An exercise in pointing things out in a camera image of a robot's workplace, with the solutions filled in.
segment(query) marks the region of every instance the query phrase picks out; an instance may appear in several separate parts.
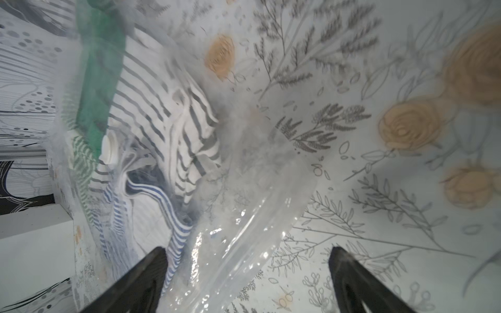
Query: plastic bag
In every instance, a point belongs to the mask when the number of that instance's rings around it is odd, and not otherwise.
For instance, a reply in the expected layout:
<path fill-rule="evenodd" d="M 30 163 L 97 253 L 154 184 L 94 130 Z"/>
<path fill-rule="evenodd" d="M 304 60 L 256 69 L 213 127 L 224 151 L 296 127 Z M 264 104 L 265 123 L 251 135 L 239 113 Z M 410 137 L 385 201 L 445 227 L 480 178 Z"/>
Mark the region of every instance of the plastic bag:
<path fill-rule="evenodd" d="M 148 149 L 148 145 L 142 145 L 136 134 L 127 129 L 111 131 L 110 120 L 106 138 L 113 138 L 119 153 L 115 154 L 116 160 L 111 166 L 107 165 L 109 162 L 103 162 L 103 154 L 101 160 L 97 160 L 96 151 L 104 151 L 90 147 L 89 132 L 82 133 L 77 117 L 85 109 L 80 86 L 85 83 L 82 69 L 88 66 L 88 61 L 80 58 L 77 62 L 74 56 L 68 60 L 79 66 L 68 67 L 76 69 L 76 74 L 67 70 L 64 76 L 72 79 L 66 78 L 66 83 L 60 83 L 60 96 L 56 97 L 61 110 L 52 132 L 52 150 L 65 155 L 59 159 L 68 164 L 72 189 L 105 260 L 104 284 L 110 285 L 126 273 L 140 260 L 142 252 L 138 251 L 149 252 L 151 246 L 148 245 L 153 242 L 163 240 L 160 245 L 169 249 L 167 236 L 160 234 L 157 241 L 139 242 L 132 232 L 126 231 L 139 225 L 136 217 L 146 216 L 140 210 L 131 210 L 131 207 L 148 208 L 145 204 L 148 198 L 142 197 L 146 191 L 137 191 L 135 186 L 154 186 L 166 195 L 168 201 L 165 203 L 170 202 L 174 211 L 174 216 L 165 213 L 165 207 L 169 207 L 165 204 L 159 209 L 163 210 L 162 217 L 182 221 L 181 224 L 189 228 L 188 235 L 182 238 L 181 256 L 173 254 L 169 260 L 176 266 L 175 273 L 165 283 L 166 292 L 158 311 L 219 311 L 256 275 L 285 232 L 301 215 L 315 188 L 314 176 L 303 156 L 298 156 L 283 134 L 264 120 L 255 104 L 235 103 L 232 94 L 222 92 L 221 82 L 214 79 L 200 61 L 182 53 L 165 32 L 145 21 L 137 12 L 121 8 L 120 14 L 125 22 L 124 34 L 154 50 L 152 56 L 158 58 L 159 68 L 169 65 L 171 69 L 176 68 L 181 100 L 189 95 L 188 88 L 203 91 L 219 121 L 215 133 L 222 164 L 218 168 L 219 164 L 208 162 L 203 155 L 198 156 L 207 173 L 198 181 L 189 205 L 183 205 L 176 199 L 174 182 L 160 166 L 158 153 Z M 145 37 L 135 37 L 137 29 L 160 45 L 147 42 Z M 105 41 L 92 44 L 98 48 L 116 49 L 116 45 L 110 48 Z M 76 50 L 79 45 L 82 55 L 90 49 L 89 41 L 75 43 Z M 189 64 L 190 68 L 185 69 L 183 64 Z M 106 179 L 97 179 L 96 173 L 105 173 L 102 176 Z M 103 182 L 106 184 L 103 189 L 93 187 L 94 183 Z M 165 234 L 169 229 L 163 228 L 163 231 Z"/>

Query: rose print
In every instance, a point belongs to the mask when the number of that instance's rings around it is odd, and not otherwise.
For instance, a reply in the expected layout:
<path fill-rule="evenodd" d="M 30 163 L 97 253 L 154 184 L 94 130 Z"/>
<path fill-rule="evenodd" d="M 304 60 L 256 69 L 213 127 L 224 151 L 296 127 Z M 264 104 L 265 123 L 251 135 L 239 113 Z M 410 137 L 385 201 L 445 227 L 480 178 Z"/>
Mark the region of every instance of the rose print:
<path fill-rule="evenodd" d="M 219 36 L 205 55 L 205 66 L 220 80 L 225 79 L 235 62 L 235 47 L 228 36 Z"/>
<path fill-rule="evenodd" d="M 491 200 L 498 174 L 481 167 L 455 169 L 444 181 L 445 196 L 455 206 L 475 210 Z"/>
<path fill-rule="evenodd" d="M 443 76 L 451 97 L 477 108 L 501 109 L 500 38 L 501 25 L 491 26 L 455 50 Z"/>
<path fill-rule="evenodd" d="M 440 116 L 430 100 L 395 105 L 379 122 L 379 134 L 390 149 L 414 151 L 437 139 Z"/>

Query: black and white striped fabric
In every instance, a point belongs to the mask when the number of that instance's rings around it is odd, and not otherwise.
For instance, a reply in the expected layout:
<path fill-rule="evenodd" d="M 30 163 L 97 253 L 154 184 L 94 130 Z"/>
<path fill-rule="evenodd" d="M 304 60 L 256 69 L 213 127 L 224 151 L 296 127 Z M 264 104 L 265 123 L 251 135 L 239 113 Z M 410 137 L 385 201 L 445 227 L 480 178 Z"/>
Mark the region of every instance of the black and white striped fabric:
<path fill-rule="evenodd" d="M 188 204 L 206 171 L 199 156 L 220 164 L 218 121 L 203 92 L 163 46 L 140 29 L 135 35 L 126 40 L 108 128 L 132 133 L 150 150 L 175 196 Z"/>
<path fill-rule="evenodd" d="M 75 1 L 72 0 L 37 0 L 33 3 L 48 17 L 65 26 L 71 26 L 75 19 Z"/>
<path fill-rule="evenodd" d="M 180 210 L 205 174 L 203 164 L 211 160 L 220 165 L 214 133 L 218 120 L 203 92 L 163 46 L 139 28 L 135 37 L 126 39 L 108 117 L 107 135 L 117 138 L 112 153 L 120 161 L 100 161 L 89 179 L 90 194 L 98 200 L 92 226 L 116 279 L 146 250 L 164 246 L 169 259 L 166 290 L 191 231 Z M 160 185 L 129 177 L 137 171 L 152 173 L 152 167 L 162 177 Z"/>

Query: dotted pattern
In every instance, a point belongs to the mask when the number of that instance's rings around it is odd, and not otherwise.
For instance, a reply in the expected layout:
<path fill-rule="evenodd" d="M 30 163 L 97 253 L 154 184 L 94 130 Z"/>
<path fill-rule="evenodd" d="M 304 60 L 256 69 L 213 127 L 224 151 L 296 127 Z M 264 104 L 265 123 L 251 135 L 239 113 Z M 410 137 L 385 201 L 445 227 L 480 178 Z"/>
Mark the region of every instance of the dotted pattern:
<path fill-rule="evenodd" d="M 57 63 L 58 54 L 63 51 L 59 47 L 46 45 L 44 40 L 34 38 L 29 32 L 20 32 L 11 21 L 0 24 L 1 45 L 16 47 L 53 64 Z M 55 117 L 54 87 L 51 84 L 51 82 L 47 82 L 47 86 L 40 86 L 36 91 L 23 96 L 12 105 L 12 111 L 23 113 L 23 121 L 19 122 L 18 127 L 6 125 L 0 127 L 0 134 L 3 134 L 2 139 L 0 139 L 0 146 L 24 146 L 28 144 L 33 147 L 40 146 L 37 142 L 46 135 L 48 129 L 44 129 L 47 128 L 46 125 L 39 125 L 38 127 L 34 125 L 36 120 L 33 117 L 38 114 L 46 114 L 44 116 L 46 118 Z"/>
<path fill-rule="evenodd" d="M 15 312 L 33 313 L 76 313 L 77 308 L 73 302 L 71 280 L 68 278 L 59 284 L 43 291 L 42 296 L 36 296 L 39 292 L 28 298 L 34 300 L 23 301 Z"/>

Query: floral wallpaper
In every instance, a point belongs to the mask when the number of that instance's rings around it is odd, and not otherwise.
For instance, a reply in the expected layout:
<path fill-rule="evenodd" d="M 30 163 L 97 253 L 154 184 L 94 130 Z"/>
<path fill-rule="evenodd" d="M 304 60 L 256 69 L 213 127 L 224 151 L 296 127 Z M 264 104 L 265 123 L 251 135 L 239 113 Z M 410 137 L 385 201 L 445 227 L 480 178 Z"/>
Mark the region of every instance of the floral wallpaper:
<path fill-rule="evenodd" d="M 318 177 L 302 218 L 226 312 L 337 311 L 332 246 L 417 312 L 497 310 L 499 3 L 137 8 L 223 92 L 252 99 Z"/>

